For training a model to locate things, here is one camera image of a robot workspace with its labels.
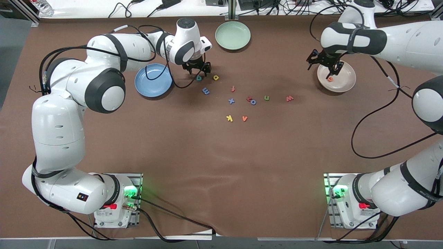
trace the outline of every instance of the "glowing green indicator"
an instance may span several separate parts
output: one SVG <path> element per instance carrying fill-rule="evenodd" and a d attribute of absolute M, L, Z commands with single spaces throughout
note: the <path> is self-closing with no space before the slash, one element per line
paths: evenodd
<path fill-rule="evenodd" d="M 126 186 L 124 187 L 124 195 L 128 198 L 132 198 L 137 195 L 137 188 L 132 186 Z"/>
<path fill-rule="evenodd" d="M 334 187 L 334 194 L 339 195 L 342 198 L 345 197 L 345 192 L 348 191 L 348 186 L 345 185 L 337 185 Z"/>

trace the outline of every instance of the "gray floor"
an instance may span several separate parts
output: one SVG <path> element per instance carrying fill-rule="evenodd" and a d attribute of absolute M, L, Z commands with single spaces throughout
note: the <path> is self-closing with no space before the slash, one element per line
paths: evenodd
<path fill-rule="evenodd" d="M 6 19 L 0 16 L 0 110 L 30 28 L 30 22 Z M 160 240 L 96 241 L 76 239 L 56 240 L 54 247 L 48 246 L 49 242 L 49 240 L 0 240 L 0 249 L 198 249 L 195 241 L 167 244 Z M 256 238 L 214 236 L 211 241 L 199 241 L 198 243 L 200 249 L 395 249 L 387 241 L 366 245 L 331 245 L 321 241 L 258 241 Z M 443 242 L 410 241 L 405 248 L 442 249 Z"/>

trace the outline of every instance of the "blue plate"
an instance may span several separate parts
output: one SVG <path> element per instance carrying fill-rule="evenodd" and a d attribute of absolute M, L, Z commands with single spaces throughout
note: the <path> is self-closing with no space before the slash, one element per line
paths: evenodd
<path fill-rule="evenodd" d="M 146 72 L 148 77 L 152 79 L 158 77 L 164 68 L 165 66 L 162 64 L 149 64 L 146 66 Z M 142 68 L 137 73 L 135 81 L 137 91 L 146 97 L 158 97 L 167 92 L 172 85 L 171 73 L 168 68 L 155 80 L 148 80 L 146 78 L 145 68 Z"/>

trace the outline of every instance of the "plastic bottle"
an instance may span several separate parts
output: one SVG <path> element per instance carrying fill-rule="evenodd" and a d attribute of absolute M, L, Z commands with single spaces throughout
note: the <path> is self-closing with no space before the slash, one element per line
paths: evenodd
<path fill-rule="evenodd" d="M 31 3 L 40 11 L 41 16 L 52 16 L 54 10 L 46 0 L 30 0 Z"/>

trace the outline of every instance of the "white table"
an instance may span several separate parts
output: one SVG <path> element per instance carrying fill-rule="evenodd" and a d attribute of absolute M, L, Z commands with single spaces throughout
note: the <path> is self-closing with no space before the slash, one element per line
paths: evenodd
<path fill-rule="evenodd" d="M 71 18 L 107 18 L 111 11 L 114 9 L 116 3 L 121 2 L 125 6 L 128 5 L 130 0 L 47 0 L 54 9 L 54 15 L 52 17 L 42 17 L 49 19 L 71 19 Z M 382 13 L 386 9 L 378 2 L 376 4 L 376 12 Z M 131 5 L 129 10 L 132 12 L 132 17 L 146 17 L 157 6 L 161 4 L 161 0 L 145 0 L 141 3 Z M 330 3 L 323 0 L 314 2 L 309 6 L 309 11 L 319 12 L 325 7 L 330 6 Z M 289 8 L 292 9 L 294 4 L 289 4 Z M 279 15 L 285 15 L 283 7 L 280 5 Z M 417 4 L 412 3 L 408 7 L 404 8 L 404 11 L 410 10 L 411 12 L 426 12 L 434 9 L 434 5 L 431 0 L 418 0 Z M 270 8 L 260 9 L 261 15 L 265 15 L 269 12 Z M 174 5 L 168 9 L 156 11 L 151 17 L 161 16 L 219 16 L 222 13 L 228 11 L 228 7 L 216 7 L 206 6 L 205 0 L 182 0 L 181 3 Z M 337 11 L 336 8 L 330 8 L 322 14 L 333 14 Z M 237 3 L 236 14 L 245 13 L 248 11 L 241 11 L 240 6 Z M 119 5 L 116 11 L 112 15 L 112 18 L 121 18 L 124 16 L 125 9 Z M 256 15 L 255 11 L 247 13 L 245 15 Z M 271 15 L 276 15 L 277 10 L 274 9 Z M 296 15 L 296 12 L 291 12 L 290 15 Z"/>

